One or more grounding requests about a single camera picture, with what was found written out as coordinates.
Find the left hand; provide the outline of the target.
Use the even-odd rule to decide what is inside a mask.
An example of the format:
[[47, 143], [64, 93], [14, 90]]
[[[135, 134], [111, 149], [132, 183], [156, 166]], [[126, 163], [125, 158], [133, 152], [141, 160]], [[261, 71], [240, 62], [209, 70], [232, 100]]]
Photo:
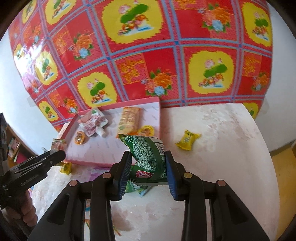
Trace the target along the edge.
[[33, 205], [29, 190], [25, 192], [25, 197], [22, 199], [21, 204], [20, 213], [7, 206], [2, 210], [3, 216], [8, 222], [22, 219], [27, 226], [35, 226], [37, 224], [38, 217], [36, 215], [36, 208]]

